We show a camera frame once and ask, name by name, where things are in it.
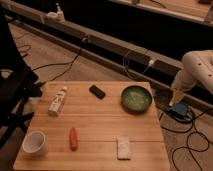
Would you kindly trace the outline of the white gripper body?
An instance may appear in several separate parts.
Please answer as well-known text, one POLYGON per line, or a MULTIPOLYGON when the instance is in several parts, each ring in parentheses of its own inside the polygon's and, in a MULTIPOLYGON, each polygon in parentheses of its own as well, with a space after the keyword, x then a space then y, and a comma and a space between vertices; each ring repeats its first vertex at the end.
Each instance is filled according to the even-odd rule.
POLYGON ((169 105, 174 106, 175 104, 179 103, 183 99, 184 90, 183 90, 183 87, 177 82, 172 83, 171 89, 172 89, 172 98, 169 102, 169 105))

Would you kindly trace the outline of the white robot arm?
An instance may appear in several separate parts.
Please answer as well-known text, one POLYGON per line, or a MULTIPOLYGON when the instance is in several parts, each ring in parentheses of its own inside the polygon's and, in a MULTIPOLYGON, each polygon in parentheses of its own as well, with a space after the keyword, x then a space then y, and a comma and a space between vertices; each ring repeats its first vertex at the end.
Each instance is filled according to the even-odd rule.
POLYGON ((170 106, 179 103, 186 91, 191 90, 197 82, 213 94, 213 50, 190 51, 182 57, 182 69, 172 82, 170 106))

